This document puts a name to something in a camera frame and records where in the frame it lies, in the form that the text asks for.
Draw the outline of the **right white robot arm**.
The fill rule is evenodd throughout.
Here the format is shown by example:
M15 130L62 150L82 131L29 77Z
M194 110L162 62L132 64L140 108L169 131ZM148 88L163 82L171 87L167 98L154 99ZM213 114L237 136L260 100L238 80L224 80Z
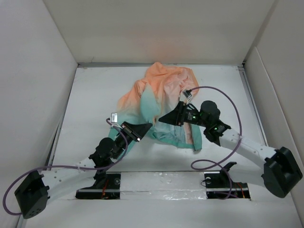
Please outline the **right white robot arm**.
M303 178L292 152L286 147L275 149L254 142L223 123L219 117L220 110L213 101L204 101L200 110L192 104L179 102L171 112L159 118L159 122L202 126L205 128L203 134L211 143L233 150L258 166L252 169L230 162L226 165L227 171L219 176L223 186L231 187L236 182L252 183L284 198Z

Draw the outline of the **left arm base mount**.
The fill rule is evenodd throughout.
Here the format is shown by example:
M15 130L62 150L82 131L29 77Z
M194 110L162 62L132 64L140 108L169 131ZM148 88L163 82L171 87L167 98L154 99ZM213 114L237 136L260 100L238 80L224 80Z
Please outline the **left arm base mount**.
M80 200L119 200L121 173L107 173L93 186L76 191L75 198Z

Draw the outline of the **orange and teal jacket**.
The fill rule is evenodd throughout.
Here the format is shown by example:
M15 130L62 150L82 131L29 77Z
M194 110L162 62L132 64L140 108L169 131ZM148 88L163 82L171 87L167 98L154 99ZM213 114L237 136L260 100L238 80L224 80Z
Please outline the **orange and teal jacket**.
M144 78L137 80L132 89L118 100L118 124L152 123L147 133L151 139L177 148L199 151L202 149L202 136L198 126L189 123L174 126L159 122L160 117L177 106L182 91L198 85L191 69L156 62L147 69Z

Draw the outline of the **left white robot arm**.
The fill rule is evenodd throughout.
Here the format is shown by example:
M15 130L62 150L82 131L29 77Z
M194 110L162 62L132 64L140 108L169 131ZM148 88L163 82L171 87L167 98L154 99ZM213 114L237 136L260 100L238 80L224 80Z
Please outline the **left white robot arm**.
M152 127L151 123L123 122L114 128L114 139L103 138L95 152L73 166L54 166L27 172L14 194L24 219L41 213L52 201L86 187L85 180L95 188L106 183L106 172L127 154L132 142L139 142Z

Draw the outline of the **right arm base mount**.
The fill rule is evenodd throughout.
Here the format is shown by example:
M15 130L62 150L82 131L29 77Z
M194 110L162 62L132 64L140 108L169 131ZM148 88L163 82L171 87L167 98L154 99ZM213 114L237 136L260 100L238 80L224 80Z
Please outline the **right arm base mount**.
M248 184L229 180L223 170L205 172L200 184L206 188L207 199L250 199Z

